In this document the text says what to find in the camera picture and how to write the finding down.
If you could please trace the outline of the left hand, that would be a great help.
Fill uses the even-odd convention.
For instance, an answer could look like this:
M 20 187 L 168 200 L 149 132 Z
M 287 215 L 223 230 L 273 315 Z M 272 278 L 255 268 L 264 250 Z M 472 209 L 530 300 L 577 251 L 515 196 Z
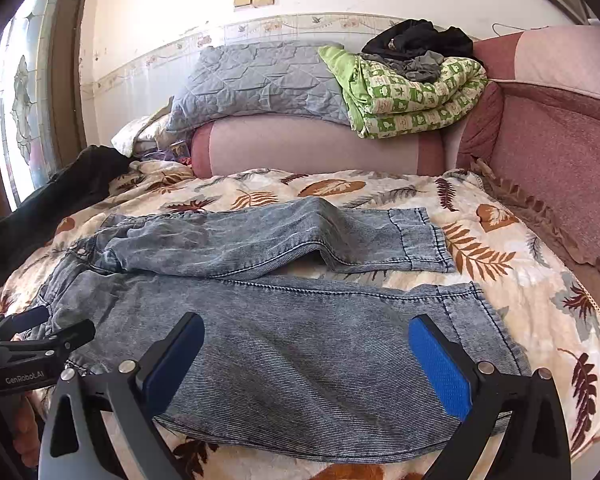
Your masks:
M 18 454 L 21 465 L 28 469 L 38 468 L 41 441 L 38 435 L 36 411 L 31 403 L 30 393 L 18 396 L 18 408 L 12 416 L 7 417 L 12 422 L 12 448 Z

